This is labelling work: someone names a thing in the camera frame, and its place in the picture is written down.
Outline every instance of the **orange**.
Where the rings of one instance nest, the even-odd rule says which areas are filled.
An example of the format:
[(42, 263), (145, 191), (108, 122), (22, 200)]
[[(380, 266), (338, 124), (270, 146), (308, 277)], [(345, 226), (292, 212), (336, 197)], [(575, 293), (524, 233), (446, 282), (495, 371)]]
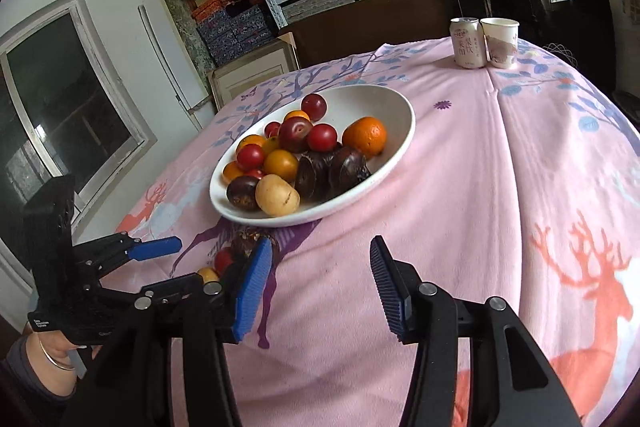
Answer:
[(356, 120), (342, 133), (342, 144), (359, 150), (367, 160), (380, 154), (385, 148), (385, 143), (385, 126), (378, 118), (372, 116)]
[(216, 272), (213, 268), (209, 266), (205, 266), (204, 268), (200, 268), (198, 270), (198, 275), (202, 277), (202, 280), (206, 284), (207, 282), (219, 281), (220, 277), (218, 276), (218, 272)]
[(249, 145), (250, 143), (255, 143), (256, 145), (259, 145), (260, 147), (262, 147), (266, 141), (267, 139), (264, 136), (260, 136), (258, 134), (250, 134), (249, 136), (245, 136), (240, 140), (240, 143), (236, 148), (236, 154), (238, 154), (238, 152), (240, 152), (242, 147), (244, 147), (245, 145)]
[(222, 169), (222, 178), (227, 185), (240, 176), (244, 176), (244, 172), (242, 172), (242, 169), (238, 167), (236, 162), (228, 163), (225, 168)]
[(278, 142), (277, 136), (272, 136), (271, 138), (267, 138), (267, 141), (262, 144), (262, 150), (264, 151), (264, 155), (270, 155), (274, 150), (280, 148), (280, 142)]
[(262, 170), (266, 174), (276, 174), (290, 183), (296, 179), (298, 159), (289, 151), (277, 149), (267, 156)]
[(298, 110), (298, 111), (289, 111), (287, 113), (287, 116), (284, 117), (284, 120), (289, 120), (289, 118), (293, 118), (294, 116), (301, 116), (302, 118), (306, 118), (308, 121), (311, 121), (311, 119), (309, 118), (309, 115), (306, 112), (300, 111), (300, 110)]

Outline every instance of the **can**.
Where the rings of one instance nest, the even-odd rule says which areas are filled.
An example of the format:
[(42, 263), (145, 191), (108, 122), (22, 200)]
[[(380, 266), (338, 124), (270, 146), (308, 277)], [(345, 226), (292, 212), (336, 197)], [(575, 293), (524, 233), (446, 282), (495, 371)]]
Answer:
[(456, 64), (474, 70), (487, 64), (482, 25), (475, 17), (451, 19), (449, 28)]

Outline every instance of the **window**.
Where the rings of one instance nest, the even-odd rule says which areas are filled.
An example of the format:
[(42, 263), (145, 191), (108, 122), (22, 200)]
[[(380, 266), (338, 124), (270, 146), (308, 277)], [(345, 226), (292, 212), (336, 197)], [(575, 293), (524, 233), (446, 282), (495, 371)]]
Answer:
[(21, 214), (34, 193), (73, 174), (77, 221), (146, 148), (127, 102), (83, 0), (60, 0), (0, 39), (0, 238), (27, 270)]

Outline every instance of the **white cup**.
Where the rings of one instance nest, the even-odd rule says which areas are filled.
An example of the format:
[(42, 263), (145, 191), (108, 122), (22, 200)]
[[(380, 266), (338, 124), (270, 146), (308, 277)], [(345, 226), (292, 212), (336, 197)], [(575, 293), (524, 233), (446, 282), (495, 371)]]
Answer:
[(503, 70), (514, 68), (518, 55), (518, 26), (520, 23), (500, 17), (489, 17), (480, 22), (486, 37), (486, 48), (489, 51), (491, 65)]

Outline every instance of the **person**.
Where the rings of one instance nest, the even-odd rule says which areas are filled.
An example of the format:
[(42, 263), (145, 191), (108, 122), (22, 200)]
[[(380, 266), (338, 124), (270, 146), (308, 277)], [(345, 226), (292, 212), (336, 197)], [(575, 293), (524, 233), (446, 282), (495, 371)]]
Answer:
[(76, 389), (78, 375), (68, 352), (78, 346), (61, 331), (26, 331), (0, 361), (2, 424), (56, 427)]

